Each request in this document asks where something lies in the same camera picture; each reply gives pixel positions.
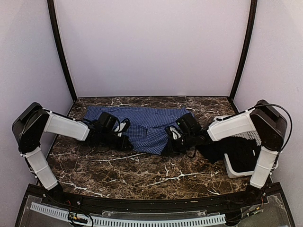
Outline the blue checkered shirt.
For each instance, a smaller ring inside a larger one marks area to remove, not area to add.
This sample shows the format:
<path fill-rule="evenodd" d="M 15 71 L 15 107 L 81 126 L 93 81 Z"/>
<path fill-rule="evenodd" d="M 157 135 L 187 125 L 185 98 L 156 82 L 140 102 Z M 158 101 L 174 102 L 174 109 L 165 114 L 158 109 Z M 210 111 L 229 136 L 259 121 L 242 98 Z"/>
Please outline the blue checkered shirt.
<path fill-rule="evenodd" d="M 103 112 L 107 112 L 119 121 L 130 120 L 130 127 L 124 133 L 134 147 L 134 151 L 161 155 L 168 143 L 169 136 L 165 132 L 168 126 L 177 127 L 176 120 L 190 113 L 186 108 L 157 109 L 131 106 L 89 106 L 85 119 L 97 120 Z"/>

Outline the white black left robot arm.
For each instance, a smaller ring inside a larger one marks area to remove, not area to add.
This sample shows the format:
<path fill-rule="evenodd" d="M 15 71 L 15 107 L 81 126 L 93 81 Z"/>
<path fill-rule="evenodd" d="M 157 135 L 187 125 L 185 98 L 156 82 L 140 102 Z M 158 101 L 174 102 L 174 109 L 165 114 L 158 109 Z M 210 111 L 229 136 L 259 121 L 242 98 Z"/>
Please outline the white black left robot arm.
<path fill-rule="evenodd" d="M 129 151 L 134 148 L 125 134 L 130 125 L 129 119 L 120 121 L 108 112 L 102 112 L 95 120 L 76 120 L 33 102 L 13 122 L 11 129 L 20 155 L 49 192 L 49 200 L 56 206 L 63 206 L 67 196 L 48 164 L 47 153 L 43 151 L 45 139 L 65 136 L 91 146 L 104 144 L 116 150 Z"/>

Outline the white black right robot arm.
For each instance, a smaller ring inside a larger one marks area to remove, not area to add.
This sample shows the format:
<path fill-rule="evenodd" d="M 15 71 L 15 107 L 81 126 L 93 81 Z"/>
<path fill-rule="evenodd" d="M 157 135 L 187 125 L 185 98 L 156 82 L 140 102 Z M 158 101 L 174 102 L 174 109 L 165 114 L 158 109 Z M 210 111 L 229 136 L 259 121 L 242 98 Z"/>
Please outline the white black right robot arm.
<path fill-rule="evenodd" d="M 253 107 L 230 116 L 219 116 L 201 126 L 191 113 L 165 128 L 168 142 L 163 156 L 186 154 L 190 148 L 200 152 L 210 162 L 224 159 L 230 176 L 236 176 L 233 166 L 250 173 L 242 202 L 252 205 L 260 190 L 278 164 L 280 154 L 293 131 L 291 116 L 285 118 L 278 110 L 283 107 L 259 100 Z"/>

